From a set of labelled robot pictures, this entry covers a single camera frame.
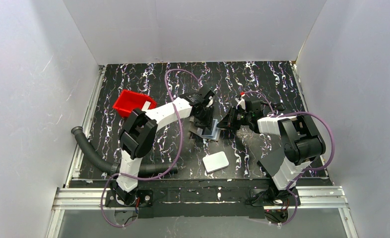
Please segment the grey leather card holder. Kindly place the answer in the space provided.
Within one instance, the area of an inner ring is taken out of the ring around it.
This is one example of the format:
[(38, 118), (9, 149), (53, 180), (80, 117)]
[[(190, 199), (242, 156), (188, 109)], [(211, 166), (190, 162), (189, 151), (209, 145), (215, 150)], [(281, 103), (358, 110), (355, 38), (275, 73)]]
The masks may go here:
[(195, 124), (191, 122), (189, 131), (192, 134), (195, 134), (196, 136), (202, 139), (218, 141), (221, 129), (218, 128), (217, 125), (218, 125), (218, 119), (213, 119), (211, 129), (207, 127), (205, 128), (196, 127)]

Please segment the stack of credit cards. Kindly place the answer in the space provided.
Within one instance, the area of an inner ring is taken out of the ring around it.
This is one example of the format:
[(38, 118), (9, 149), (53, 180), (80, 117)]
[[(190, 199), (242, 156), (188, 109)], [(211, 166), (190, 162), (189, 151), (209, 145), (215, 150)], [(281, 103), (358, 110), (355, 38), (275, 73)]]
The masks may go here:
[(142, 108), (141, 108), (141, 110), (142, 111), (147, 111), (147, 110), (149, 110), (149, 107), (151, 106), (151, 102), (150, 101), (146, 101), (145, 103), (144, 103), (144, 105), (142, 106)]

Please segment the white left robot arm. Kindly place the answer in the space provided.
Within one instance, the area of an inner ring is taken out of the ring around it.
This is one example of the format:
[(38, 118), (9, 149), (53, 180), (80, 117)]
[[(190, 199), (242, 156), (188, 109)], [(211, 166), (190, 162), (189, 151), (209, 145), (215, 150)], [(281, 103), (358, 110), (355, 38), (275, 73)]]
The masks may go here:
[(138, 185), (138, 173), (142, 158), (148, 154), (158, 130), (182, 119), (194, 117), (200, 127), (210, 129), (214, 114), (215, 94), (207, 86), (197, 92), (185, 93), (158, 108), (133, 109), (123, 125), (119, 136), (122, 153), (117, 183), (125, 192), (131, 192)]

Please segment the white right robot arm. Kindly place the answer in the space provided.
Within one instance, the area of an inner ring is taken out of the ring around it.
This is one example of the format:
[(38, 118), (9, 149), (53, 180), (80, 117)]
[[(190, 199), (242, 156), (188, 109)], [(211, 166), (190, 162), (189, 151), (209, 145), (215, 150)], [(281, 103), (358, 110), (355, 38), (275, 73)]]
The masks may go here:
[(312, 117), (269, 117), (263, 113), (265, 102), (262, 100), (239, 99), (237, 102), (218, 123), (218, 128), (238, 130), (248, 126), (257, 134), (279, 136), (280, 148), (259, 159), (258, 165), (272, 178), (274, 190), (291, 189), (295, 186), (295, 177), (326, 151)]

